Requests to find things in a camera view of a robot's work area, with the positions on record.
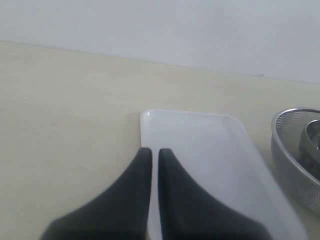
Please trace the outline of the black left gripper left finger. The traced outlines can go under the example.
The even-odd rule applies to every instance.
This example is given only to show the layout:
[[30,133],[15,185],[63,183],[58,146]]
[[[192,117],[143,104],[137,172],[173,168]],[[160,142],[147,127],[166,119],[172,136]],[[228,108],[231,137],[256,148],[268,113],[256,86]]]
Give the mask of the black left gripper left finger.
[[42,240],[144,240],[152,183],[152,151],[141,147],[121,176],[75,211],[55,219]]

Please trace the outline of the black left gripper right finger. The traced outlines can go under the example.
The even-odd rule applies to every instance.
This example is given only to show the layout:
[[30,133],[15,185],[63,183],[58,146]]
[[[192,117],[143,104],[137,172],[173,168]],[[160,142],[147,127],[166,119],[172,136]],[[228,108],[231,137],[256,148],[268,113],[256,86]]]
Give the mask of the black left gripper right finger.
[[270,240],[259,222],[212,197],[169,148],[158,154],[158,204],[164,240]]

